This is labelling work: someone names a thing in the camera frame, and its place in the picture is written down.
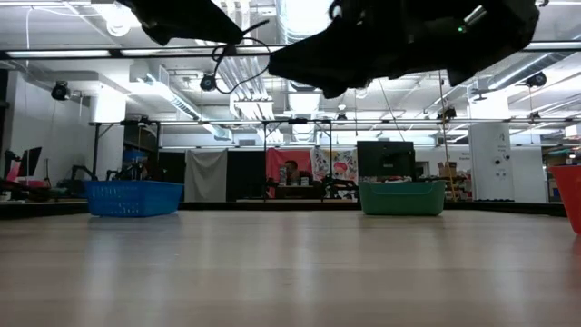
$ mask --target red basket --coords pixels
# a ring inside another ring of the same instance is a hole
[[[581,166],[550,167],[575,233],[581,234]]]

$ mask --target plastic basket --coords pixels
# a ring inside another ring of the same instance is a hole
[[[148,217],[178,210],[183,185],[151,181],[85,182],[89,212],[97,216]]]
[[[439,215],[444,210],[446,182],[359,183],[365,214]]]
[[[581,166],[550,167],[565,206],[566,216],[575,233],[581,234]]]

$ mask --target cardboard box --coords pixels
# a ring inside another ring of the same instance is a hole
[[[457,163],[438,163],[439,176],[440,177],[456,177],[456,167]]]

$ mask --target table surface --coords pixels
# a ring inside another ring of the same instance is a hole
[[[0,326],[580,326],[566,219],[180,212],[0,222]]]

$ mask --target ceiling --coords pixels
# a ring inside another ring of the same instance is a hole
[[[250,24],[267,18],[271,20],[269,24],[253,32],[252,36],[270,45],[280,44],[281,34],[278,28],[279,20],[276,19],[276,0],[249,1],[248,16]],[[292,1],[304,4],[329,2],[329,0]],[[115,37],[107,33],[106,22],[100,16],[69,16],[75,15],[75,12],[63,5],[37,6],[36,9],[31,10],[30,6],[2,6],[3,2],[7,3],[5,0],[0,1],[0,48],[3,49],[26,49],[27,46],[30,49],[158,46],[137,26],[133,27],[127,35]],[[240,0],[222,0],[221,6],[225,11],[227,11],[229,2],[233,2],[236,7],[235,11],[231,13],[231,18],[237,24],[241,24],[243,22],[243,10],[241,9]],[[94,9],[87,5],[77,5],[74,8],[82,15],[93,15],[95,13]],[[44,9],[49,9],[62,15],[47,12]],[[581,16],[581,1],[551,1],[548,6],[540,8],[540,10],[541,19],[537,27],[535,40],[573,40],[577,39],[578,36],[581,37],[581,25],[577,19]],[[26,32],[27,16],[29,45],[27,45]],[[193,40],[172,40],[170,45],[194,46],[205,44]],[[507,69],[514,68],[515,64],[529,60],[535,55],[515,54],[478,73],[476,78],[499,75]],[[241,64],[241,62],[232,60],[232,70],[238,69]],[[264,67],[267,64],[267,58],[257,58],[256,64],[259,68]],[[117,70],[122,69],[120,67],[125,67],[126,69],[127,65],[134,65],[145,67],[145,71],[149,71],[156,77],[158,76],[159,67],[162,66],[169,73],[170,87],[186,102],[195,105],[199,109],[202,119],[232,120],[246,117],[244,114],[241,115],[241,118],[237,117],[232,112],[231,97],[229,95],[215,91],[206,93],[200,89],[199,82],[203,73],[213,71],[214,62],[209,58],[140,59],[130,63],[116,63],[116,60],[86,60],[76,61],[74,64],[71,64],[70,61],[43,61],[33,62],[33,65],[43,71],[85,70],[95,71],[107,76],[115,76]],[[573,54],[544,68],[542,71],[547,76],[547,85],[543,88],[533,89],[532,96],[529,96],[529,90],[525,86],[511,85],[507,87],[503,92],[506,92],[508,96],[510,115],[526,117],[531,109],[541,107],[550,109],[551,105],[554,106],[567,98],[576,99],[577,96],[581,95],[581,83],[579,83],[581,80],[576,75],[579,73],[578,67],[580,65],[581,55]],[[438,72],[410,74],[398,80],[378,79],[371,83],[365,91],[348,90],[347,93],[336,99],[326,100],[322,95],[319,95],[317,101],[318,110],[313,113],[312,118],[336,117],[340,104],[346,106],[345,111],[350,119],[355,119],[355,115],[357,115],[357,119],[391,118],[390,108],[398,118],[423,118],[430,114],[431,118],[436,118],[437,111],[441,109],[441,103],[439,102],[440,92],[442,94],[451,92],[448,97],[448,104],[455,106],[459,117],[466,116],[466,108],[468,106],[466,90],[467,86],[471,85],[471,81],[452,89],[447,83],[441,85],[440,77],[446,80],[445,72],[442,72],[442,76],[438,75]],[[293,115],[294,108],[290,107],[288,101],[288,83],[268,74],[264,74],[261,80],[263,89],[269,96],[268,102],[272,103],[274,117]],[[134,74],[129,82],[123,81],[122,84],[123,87],[130,91],[130,101],[127,103],[128,113],[148,114],[153,118],[164,120],[180,118],[176,113],[175,107],[163,97],[136,82]],[[222,83],[221,78],[219,79],[219,84],[228,89],[227,85]],[[546,116],[566,117],[579,111],[581,111],[581,105],[573,102],[558,108],[558,110]],[[334,129],[350,130],[353,127],[352,125],[342,125],[334,127]],[[439,130],[436,125],[398,126],[402,130],[409,130],[410,127],[413,128],[411,131],[424,131],[424,134],[434,134]],[[528,127],[527,124],[515,125],[511,126],[511,129],[527,129]],[[564,124],[551,124],[537,128],[533,132],[547,134],[545,137],[550,135],[559,137],[564,127]],[[361,131],[379,131],[396,127],[392,124],[359,124],[359,128]],[[284,133],[291,132],[290,128],[285,129],[281,126],[280,129]],[[208,133],[199,126],[174,127],[173,129],[169,128],[167,131],[168,133]]]

